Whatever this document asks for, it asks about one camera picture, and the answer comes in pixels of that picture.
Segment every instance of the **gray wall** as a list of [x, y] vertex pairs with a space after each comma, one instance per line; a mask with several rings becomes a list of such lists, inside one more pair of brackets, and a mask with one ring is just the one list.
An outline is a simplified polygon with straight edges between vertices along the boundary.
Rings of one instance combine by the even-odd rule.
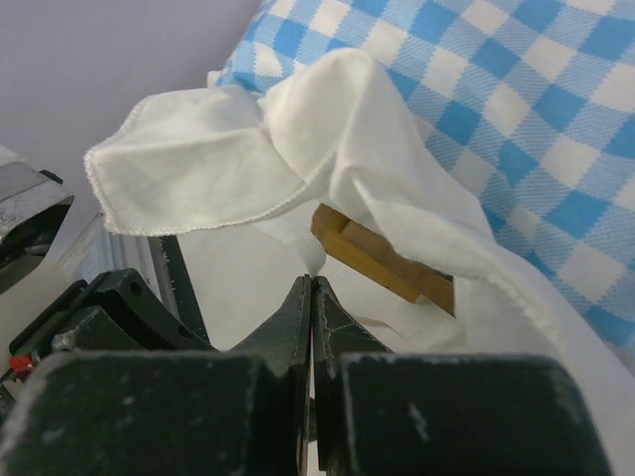
[[204, 87], [260, 0], [0, 0], [0, 144], [77, 199], [54, 253], [97, 210], [82, 157], [149, 94]]

